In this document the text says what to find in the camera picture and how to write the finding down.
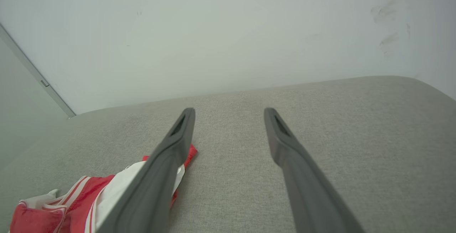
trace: gray fabric surface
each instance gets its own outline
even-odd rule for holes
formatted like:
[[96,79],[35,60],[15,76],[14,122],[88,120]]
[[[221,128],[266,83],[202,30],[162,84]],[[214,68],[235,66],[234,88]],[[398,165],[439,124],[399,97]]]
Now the gray fabric surface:
[[274,107],[367,232],[454,232],[456,101],[404,77],[362,77],[108,108],[76,116],[0,172],[0,232],[19,199],[66,192],[148,155],[181,111],[199,150],[170,232],[294,232],[263,109]]

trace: red and white cloth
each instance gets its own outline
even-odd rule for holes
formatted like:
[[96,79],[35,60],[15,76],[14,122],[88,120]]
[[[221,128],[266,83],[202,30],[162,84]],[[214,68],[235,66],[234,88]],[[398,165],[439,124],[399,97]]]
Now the red and white cloth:
[[[179,168],[171,205],[177,197],[184,168],[197,150],[190,147],[187,161]],[[21,200],[13,214],[10,233],[94,233],[112,210],[125,189],[142,168],[142,162],[108,177],[81,177],[70,191],[56,198],[57,190]]]

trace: white wall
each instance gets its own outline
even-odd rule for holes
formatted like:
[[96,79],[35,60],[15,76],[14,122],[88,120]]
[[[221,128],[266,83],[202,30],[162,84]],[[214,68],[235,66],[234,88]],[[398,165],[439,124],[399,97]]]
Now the white wall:
[[0,170],[67,119],[0,38]]
[[394,74],[456,98],[456,0],[0,0],[75,111]]

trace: red cloth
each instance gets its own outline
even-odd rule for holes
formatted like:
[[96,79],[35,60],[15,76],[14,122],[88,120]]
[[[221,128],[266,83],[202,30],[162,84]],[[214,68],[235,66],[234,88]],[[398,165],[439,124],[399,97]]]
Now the red cloth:
[[[198,153],[198,150],[195,149],[195,146],[193,144],[190,145],[190,150],[188,152],[188,157],[187,157],[187,160],[184,162],[184,167],[187,169],[187,166],[189,165],[190,161],[192,161],[193,157]],[[150,156],[149,155],[145,155],[143,156],[143,161],[147,161],[148,158]],[[171,200],[171,206],[172,204],[174,204],[174,201],[177,199],[177,189],[176,191],[174,191],[174,193],[172,194],[172,200]]]
[[21,201],[14,211],[10,232],[84,232],[93,201],[112,178],[114,175],[82,177],[65,196],[41,207],[31,208],[33,202]]
[[[193,144],[190,145],[190,150],[188,152],[188,157],[187,160],[184,162],[184,167],[187,169],[187,166],[189,165],[190,161],[192,161],[193,157],[198,153],[198,150],[195,149],[195,146]],[[143,161],[147,161],[150,155],[145,155],[143,156]]]

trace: metal edge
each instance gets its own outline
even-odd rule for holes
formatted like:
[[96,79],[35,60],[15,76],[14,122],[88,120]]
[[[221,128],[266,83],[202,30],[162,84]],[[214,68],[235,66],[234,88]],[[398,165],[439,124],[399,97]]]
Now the metal edge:
[[30,72],[30,74],[36,79],[39,85],[47,92],[48,95],[57,103],[57,105],[68,115],[69,118],[72,118],[76,114],[71,110],[71,108],[63,101],[59,94],[49,85],[49,83],[44,79],[36,67],[30,62],[24,52],[19,48],[16,42],[11,38],[8,32],[0,24],[0,38],[6,43],[6,45],[11,49],[11,51],[16,55],[19,61],[23,66]]

